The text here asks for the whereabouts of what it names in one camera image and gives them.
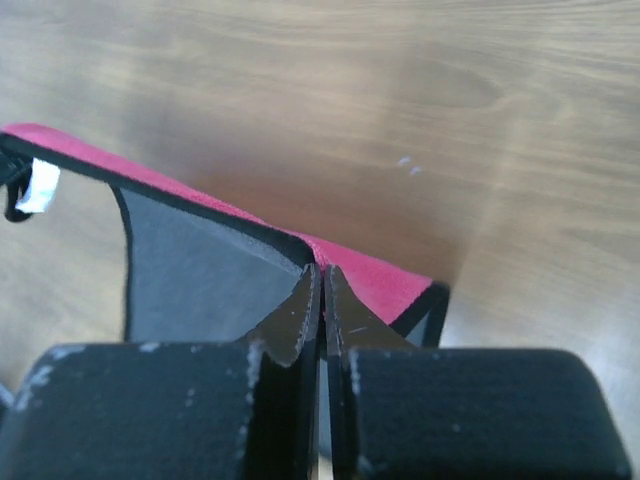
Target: wooden table surface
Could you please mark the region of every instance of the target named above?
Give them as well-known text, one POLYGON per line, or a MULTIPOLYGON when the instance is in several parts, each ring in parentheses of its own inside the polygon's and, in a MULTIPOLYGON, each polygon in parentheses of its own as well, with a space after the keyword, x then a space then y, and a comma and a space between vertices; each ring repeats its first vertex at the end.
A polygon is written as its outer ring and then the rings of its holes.
MULTIPOLYGON (((640 465, 637 1, 2 0, 23 121, 449 281, 443 345, 577 353, 640 465)), ((0 235, 1 380, 118 338, 105 185, 0 235)))

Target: white label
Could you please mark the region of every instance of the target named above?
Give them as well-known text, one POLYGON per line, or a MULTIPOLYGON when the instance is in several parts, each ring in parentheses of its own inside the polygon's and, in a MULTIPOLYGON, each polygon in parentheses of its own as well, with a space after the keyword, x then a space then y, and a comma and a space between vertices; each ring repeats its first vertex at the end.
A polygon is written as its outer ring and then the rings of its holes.
POLYGON ((59 179, 58 167, 34 158, 29 187, 24 197, 16 203, 16 208, 24 213, 45 212, 56 194, 59 179))

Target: white speck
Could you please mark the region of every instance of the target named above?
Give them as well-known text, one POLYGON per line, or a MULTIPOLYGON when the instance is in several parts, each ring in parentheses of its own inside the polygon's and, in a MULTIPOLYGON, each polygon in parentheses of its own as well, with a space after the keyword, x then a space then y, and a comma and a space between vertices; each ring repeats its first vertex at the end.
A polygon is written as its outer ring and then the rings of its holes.
POLYGON ((54 360, 62 360, 64 357, 73 353, 84 352, 86 348, 84 345, 60 345, 59 347, 49 350, 49 354, 54 360))
POLYGON ((616 475, 619 477, 629 476, 629 469, 625 465, 618 465, 616 467, 616 475))
POLYGON ((13 393, 1 383, 0 383, 0 400, 2 400, 2 402, 7 406, 11 405, 14 400, 13 393))
POLYGON ((160 344, 157 342, 147 342, 140 345, 140 351, 144 353, 151 353, 151 352, 154 352, 159 347, 160 347, 160 344))
POLYGON ((371 464, 369 459, 362 454, 358 455, 358 473, 367 475, 374 472, 375 469, 373 468, 373 465, 371 464))
POLYGON ((42 387, 49 383, 49 374, 53 372, 51 365, 43 365, 34 372, 22 385, 18 398, 13 404, 13 408, 19 412, 25 410, 29 406, 29 401, 33 397, 34 387, 42 387))
POLYGON ((358 352, 349 352, 351 365, 351 390, 354 395, 360 395, 360 372, 358 372, 358 352))
POLYGON ((249 380, 249 388, 253 390, 260 379, 260 365, 262 364, 262 345, 258 342, 249 346, 249 368, 247 368, 247 379, 249 380))

